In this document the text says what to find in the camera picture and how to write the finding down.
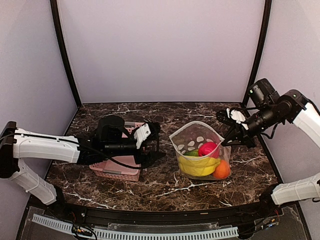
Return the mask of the red toy fruit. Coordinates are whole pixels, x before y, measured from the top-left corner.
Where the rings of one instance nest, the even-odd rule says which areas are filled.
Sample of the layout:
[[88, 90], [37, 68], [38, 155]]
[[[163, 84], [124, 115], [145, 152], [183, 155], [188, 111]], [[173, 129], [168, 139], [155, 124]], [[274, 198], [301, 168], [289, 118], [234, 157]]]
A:
[[214, 142], [206, 142], [198, 149], [198, 154], [200, 157], [210, 155], [211, 158], [217, 159], [219, 157], [219, 147]]

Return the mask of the clear dotted zip bag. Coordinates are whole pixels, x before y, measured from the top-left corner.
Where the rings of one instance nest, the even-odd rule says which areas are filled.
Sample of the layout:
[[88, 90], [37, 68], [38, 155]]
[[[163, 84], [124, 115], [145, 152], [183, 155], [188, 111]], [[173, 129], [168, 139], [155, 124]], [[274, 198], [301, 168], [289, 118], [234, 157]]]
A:
[[219, 181], [228, 178], [231, 147], [211, 126], [192, 121], [169, 136], [181, 174], [193, 180]]

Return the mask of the orange toy fruit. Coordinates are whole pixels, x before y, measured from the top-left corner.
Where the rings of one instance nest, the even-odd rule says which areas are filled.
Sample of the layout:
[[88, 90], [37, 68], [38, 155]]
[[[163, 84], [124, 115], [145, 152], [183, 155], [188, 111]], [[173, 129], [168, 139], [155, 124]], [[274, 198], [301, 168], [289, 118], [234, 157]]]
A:
[[230, 175], [230, 172], [231, 168], [229, 163], [225, 160], [221, 160], [212, 175], [214, 178], [221, 180], [227, 178]]

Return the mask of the orange green toy mango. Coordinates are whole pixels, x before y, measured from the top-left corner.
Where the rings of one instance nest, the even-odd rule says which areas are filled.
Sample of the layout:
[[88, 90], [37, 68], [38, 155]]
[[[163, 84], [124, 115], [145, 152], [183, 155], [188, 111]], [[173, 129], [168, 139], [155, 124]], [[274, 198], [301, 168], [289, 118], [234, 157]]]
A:
[[185, 152], [183, 155], [184, 156], [188, 156], [188, 157], [198, 157], [199, 156], [199, 150], [198, 149], [194, 149], [194, 150]]

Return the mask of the pink plastic basket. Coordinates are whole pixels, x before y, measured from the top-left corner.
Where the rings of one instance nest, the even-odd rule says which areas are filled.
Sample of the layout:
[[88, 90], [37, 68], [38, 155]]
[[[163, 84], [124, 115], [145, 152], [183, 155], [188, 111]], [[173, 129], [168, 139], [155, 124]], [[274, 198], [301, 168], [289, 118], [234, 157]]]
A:
[[[135, 163], [133, 155], [123, 155], [113, 157], [118, 162], [129, 165], [132, 167], [140, 167]], [[98, 177], [110, 178], [122, 181], [138, 182], [140, 177], [140, 169], [132, 169], [119, 164], [114, 163], [111, 160], [105, 160], [103, 162], [94, 163], [89, 165], [89, 168]]]

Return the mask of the yellow toy banana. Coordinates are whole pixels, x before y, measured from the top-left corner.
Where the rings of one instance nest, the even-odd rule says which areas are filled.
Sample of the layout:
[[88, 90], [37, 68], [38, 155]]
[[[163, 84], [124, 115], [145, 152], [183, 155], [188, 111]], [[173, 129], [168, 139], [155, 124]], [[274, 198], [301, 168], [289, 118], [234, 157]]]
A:
[[220, 158], [206, 157], [197, 159], [196, 157], [178, 157], [178, 166], [180, 170], [183, 173], [194, 177], [204, 177], [212, 174], [220, 163]]

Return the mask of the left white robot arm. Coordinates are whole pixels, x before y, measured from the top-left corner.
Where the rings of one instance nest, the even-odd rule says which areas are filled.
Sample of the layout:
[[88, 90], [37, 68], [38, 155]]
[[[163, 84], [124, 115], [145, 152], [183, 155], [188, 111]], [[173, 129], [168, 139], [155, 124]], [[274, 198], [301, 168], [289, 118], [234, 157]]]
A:
[[156, 122], [146, 122], [129, 131], [121, 119], [102, 119], [91, 138], [34, 133], [9, 121], [0, 134], [0, 177], [9, 179], [38, 198], [60, 218], [71, 213], [62, 190], [54, 186], [25, 163], [25, 159], [49, 159], [89, 166], [104, 160], [119, 166], [142, 170], [152, 166], [166, 153], [160, 151]]

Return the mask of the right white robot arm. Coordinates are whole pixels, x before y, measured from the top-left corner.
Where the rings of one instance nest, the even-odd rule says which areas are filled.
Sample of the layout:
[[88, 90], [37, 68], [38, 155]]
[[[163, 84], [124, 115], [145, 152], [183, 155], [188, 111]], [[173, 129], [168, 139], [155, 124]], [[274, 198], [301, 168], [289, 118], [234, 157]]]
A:
[[[238, 108], [228, 108], [217, 113], [220, 122], [230, 126], [224, 135], [222, 146], [244, 145], [255, 146], [254, 137], [266, 135], [268, 128], [276, 129], [278, 125], [290, 123], [301, 132], [296, 139], [286, 133], [283, 137], [284, 148], [290, 149], [290, 144], [300, 147], [294, 150], [301, 160], [311, 154], [308, 150], [320, 148], [320, 113], [314, 103], [297, 90], [290, 90], [279, 95], [275, 90], [262, 90], [252, 87], [249, 96], [254, 102], [257, 112], [250, 117], [244, 117]], [[277, 207], [296, 201], [320, 200], [320, 173], [313, 170], [311, 176], [292, 178], [288, 183], [276, 183], [269, 186], [259, 197], [255, 205], [255, 213], [266, 217]]]

